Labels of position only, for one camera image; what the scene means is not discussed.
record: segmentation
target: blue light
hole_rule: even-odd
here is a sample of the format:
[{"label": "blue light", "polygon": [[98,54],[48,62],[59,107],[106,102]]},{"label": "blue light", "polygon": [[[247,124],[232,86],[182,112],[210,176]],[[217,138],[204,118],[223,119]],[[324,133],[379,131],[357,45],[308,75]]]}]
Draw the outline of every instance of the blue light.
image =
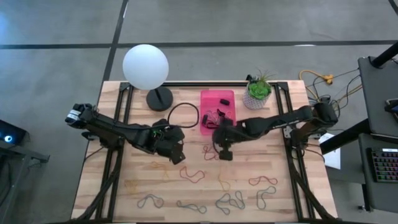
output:
[{"label": "blue light", "polygon": [[6,136],[4,137],[5,142],[11,142],[12,141],[12,137],[11,136]]}]

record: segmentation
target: wooden tabletop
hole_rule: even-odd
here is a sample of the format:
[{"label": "wooden tabletop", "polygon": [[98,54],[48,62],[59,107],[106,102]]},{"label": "wooden tabletop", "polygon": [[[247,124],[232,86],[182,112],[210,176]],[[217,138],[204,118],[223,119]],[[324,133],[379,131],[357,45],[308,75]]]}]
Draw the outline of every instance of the wooden tabletop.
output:
[{"label": "wooden tabletop", "polygon": [[[303,81],[287,81],[289,83],[290,96],[293,108],[307,105],[307,93]],[[118,97],[120,82],[104,82],[98,108],[101,114],[109,117],[114,116],[114,110]],[[268,102],[262,110],[249,110],[242,102],[244,87],[230,88],[199,88],[199,87],[170,87],[174,96],[173,105],[181,102],[189,102],[200,107],[200,91],[204,89],[233,90],[236,102],[237,120],[250,117],[270,117],[278,115],[275,94],[269,97]],[[155,112],[146,104],[147,91],[134,90],[129,115],[129,123],[152,125],[160,118],[167,118],[170,111]],[[284,95],[284,111],[287,111]],[[176,109],[170,119],[172,124],[189,125],[196,120],[196,113],[192,107],[181,106]],[[231,147],[233,161],[210,161],[204,160],[203,146],[211,144],[209,136],[202,136],[200,127],[184,129],[185,139],[183,152],[186,159],[180,164],[173,165],[165,157],[153,156],[134,149],[129,144],[124,147],[123,164],[120,173],[118,194],[114,212],[115,222],[293,222],[297,221],[295,205],[290,184],[290,175],[287,167],[284,143],[281,129],[270,131],[256,141],[242,142]],[[91,142],[87,154],[100,148],[99,142]],[[310,146],[311,150],[320,152],[319,147]],[[80,184],[76,195],[72,218],[82,214],[85,208],[92,202],[98,193],[103,175],[106,150],[102,150],[90,157],[83,166]],[[308,180],[311,191],[320,203],[334,217],[337,217],[335,203],[331,194],[328,176],[322,158],[315,153],[307,152],[304,156]],[[183,179],[180,170],[187,167],[186,172],[182,170],[183,177],[198,173],[192,181]],[[261,179],[258,185],[249,184],[249,179],[259,176],[277,179],[277,184]],[[264,194],[266,208],[258,209],[256,194],[259,190],[265,190],[270,186],[276,188],[274,194]],[[240,191],[245,203],[244,209],[232,207],[227,203],[220,203],[221,207],[229,208],[230,214],[225,215],[215,206],[216,201],[225,193],[236,198],[235,192]],[[138,208],[137,203],[148,194],[160,197],[164,201],[162,208],[154,207],[149,199],[143,208]],[[305,217],[305,200],[303,193],[300,194]],[[182,205],[195,204],[205,206],[207,212],[201,214],[197,211],[180,208],[177,201]],[[105,201],[104,209],[107,211],[108,202]]]}]

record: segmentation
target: pink container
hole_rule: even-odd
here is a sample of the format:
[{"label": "pink container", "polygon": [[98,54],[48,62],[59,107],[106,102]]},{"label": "pink container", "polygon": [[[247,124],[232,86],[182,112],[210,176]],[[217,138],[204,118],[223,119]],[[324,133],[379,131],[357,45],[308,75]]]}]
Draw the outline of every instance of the pink container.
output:
[{"label": "pink container", "polygon": [[[229,101],[229,105],[220,103],[220,99]],[[213,134],[214,129],[208,129],[202,124],[205,114],[213,114],[213,118],[218,117],[217,109],[224,112],[226,117],[232,119],[236,124],[235,95],[232,90],[202,90],[200,92],[200,132],[202,135]]]}]

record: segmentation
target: concrete floor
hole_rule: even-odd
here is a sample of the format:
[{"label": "concrete floor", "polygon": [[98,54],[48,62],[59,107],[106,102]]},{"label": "concrete floor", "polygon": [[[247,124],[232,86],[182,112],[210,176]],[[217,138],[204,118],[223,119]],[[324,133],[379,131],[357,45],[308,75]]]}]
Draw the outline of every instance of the concrete floor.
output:
[{"label": "concrete floor", "polygon": [[[110,44],[123,0],[3,0],[0,45]],[[319,41],[398,39],[398,16],[387,0],[130,0],[119,43],[217,41]],[[337,75],[358,67],[359,57],[378,55],[388,45],[317,47],[162,48],[169,80],[242,80],[257,68],[275,79],[297,79],[311,69]],[[117,49],[110,80],[124,80],[128,49]],[[12,223],[68,220],[87,142],[64,119],[74,103],[96,103],[109,49],[0,50],[0,119],[31,133],[32,150],[50,162],[27,176]],[[358,72],[319,84],[335,96]],[[313,76],[306,75],[306,84]],[[349,99],[335,129],[366,117],[361,91]],[[330,180],[339,217],[347,221],[392,223],[398,215],[359,213],[361,186]]]}]

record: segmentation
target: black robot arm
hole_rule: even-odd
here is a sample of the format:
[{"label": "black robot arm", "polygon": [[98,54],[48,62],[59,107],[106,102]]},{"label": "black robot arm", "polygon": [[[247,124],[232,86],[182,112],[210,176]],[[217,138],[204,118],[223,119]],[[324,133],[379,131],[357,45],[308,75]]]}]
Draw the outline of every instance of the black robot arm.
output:
[{"label": "black robot arm", "polygon": [[98,136],[101,145],[108,149],[121,147],[125,139],[133,147],[149,154],[158,153],[168,157],[173,164],[185,159],[184,139],[181,128],[170,127],[166,119],[154,123],[152,127],[141,124],[124,124],[102,115],[90,104],[75,104],[65,122],[77,129],[86,129]]},{"label": "black robot arm", "polygon": [[232,144],[243,141],[259,139],[269,131],[276,128],[284,128],[299,122],[306,122],[300,129],[291,130],[291,145],[298,147],[308,141],[308,136],[314,131],[329,128],[338,121],[335,111],[328,103],[317,103],[313,106],[303,106],[291,113],[273,116],[270,118],[249,118],[233,121],[221,118],[220,126],[213,133],[213,144],[219,145],[220,159],[231,161],[233,153],[229,151]]}]

